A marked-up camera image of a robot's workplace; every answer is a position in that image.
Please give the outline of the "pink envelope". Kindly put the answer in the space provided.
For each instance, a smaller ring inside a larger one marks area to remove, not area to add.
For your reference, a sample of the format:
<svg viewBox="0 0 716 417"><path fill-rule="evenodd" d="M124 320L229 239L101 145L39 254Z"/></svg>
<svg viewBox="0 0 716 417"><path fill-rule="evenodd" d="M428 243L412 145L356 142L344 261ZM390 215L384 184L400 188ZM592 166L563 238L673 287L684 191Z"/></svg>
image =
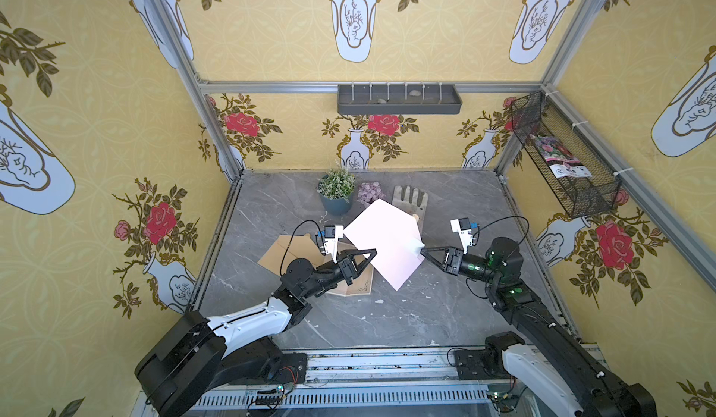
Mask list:
<svg viewBox="0 0 716 417"><path fill-rule="evenodd" d="M371 264L399 290L424 261L424 247L415 217L378 200L354 219L344 235L360 250L376 249Z"/></svg>

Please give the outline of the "brown kraft envelope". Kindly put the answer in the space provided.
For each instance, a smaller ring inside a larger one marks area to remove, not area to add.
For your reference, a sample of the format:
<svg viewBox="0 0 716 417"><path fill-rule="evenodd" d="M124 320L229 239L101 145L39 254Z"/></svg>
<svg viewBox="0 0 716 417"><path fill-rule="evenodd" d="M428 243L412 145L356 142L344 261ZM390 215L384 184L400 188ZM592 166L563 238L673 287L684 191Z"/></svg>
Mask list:
<svg viewBox="0 0 716 417"><path fill-rule="evenodd" d="M275 275L281 276L288 265L297 258L309 260L317 268L326 262L326 256L309 234L297 235L290 241L289 235L280 235L258 264Z"/></svg>

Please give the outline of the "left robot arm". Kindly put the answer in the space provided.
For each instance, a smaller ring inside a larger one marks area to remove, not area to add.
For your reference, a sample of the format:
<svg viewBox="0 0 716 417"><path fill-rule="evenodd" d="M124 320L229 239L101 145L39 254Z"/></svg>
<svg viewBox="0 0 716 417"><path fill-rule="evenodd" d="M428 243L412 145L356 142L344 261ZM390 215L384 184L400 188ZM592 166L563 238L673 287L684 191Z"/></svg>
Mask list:
<svg viewBox="0 0 716 417"><path fill-rule="evenodd" d="M270 340L296 327L320 297L340 282L352 284L377 256L376 249L347 249L314 267L292 260L268 299L234 314L185 313L138 363L134 374L147 403L161 416L182 416L201 396L237 380L271 380L283 354Z"/></svg>

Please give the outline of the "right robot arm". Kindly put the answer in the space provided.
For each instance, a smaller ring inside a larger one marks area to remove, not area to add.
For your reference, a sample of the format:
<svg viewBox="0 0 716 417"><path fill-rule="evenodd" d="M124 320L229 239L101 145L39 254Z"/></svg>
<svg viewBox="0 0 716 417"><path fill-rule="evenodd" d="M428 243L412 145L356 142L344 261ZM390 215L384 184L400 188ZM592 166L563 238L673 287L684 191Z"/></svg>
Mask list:
<svg viewBox="0 0 716 417"><path fill-rule="evenodd" d="M458 247L423 247L444 273L484 283L492 308L514 328L486 340L482 365L520 380L559 416L655 416L656 401L639 383L608 370L522 280L516 241L497 237L485 256Z"/></svg>

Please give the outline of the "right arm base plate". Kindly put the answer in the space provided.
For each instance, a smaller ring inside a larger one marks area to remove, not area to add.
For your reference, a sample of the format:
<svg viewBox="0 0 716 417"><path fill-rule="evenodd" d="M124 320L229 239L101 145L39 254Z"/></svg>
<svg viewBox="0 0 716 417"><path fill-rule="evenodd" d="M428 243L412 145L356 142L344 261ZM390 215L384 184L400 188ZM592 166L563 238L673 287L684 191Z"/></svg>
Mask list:
<svg viewBox="0 0 716 417"><path fill-rule="evenodd" d="M492 348L467 350L454 348L449 350L451 365L457 370L461 381L467 380L503 380L509 375L502 366L502 359Z"/></svg>

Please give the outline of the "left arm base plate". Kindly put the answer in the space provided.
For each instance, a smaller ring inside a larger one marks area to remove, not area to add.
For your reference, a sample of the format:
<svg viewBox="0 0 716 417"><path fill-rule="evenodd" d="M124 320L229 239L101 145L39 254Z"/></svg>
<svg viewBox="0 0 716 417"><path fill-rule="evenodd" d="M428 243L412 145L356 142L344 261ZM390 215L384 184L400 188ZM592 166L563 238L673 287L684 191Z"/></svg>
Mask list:
<svg viewBox="0 0 716 417"><path fill-rule="evenodd" d="M306 381L308 355L305 353L284 353L266 360L257 373L246 380L248 385L301 385Z"/></svg>

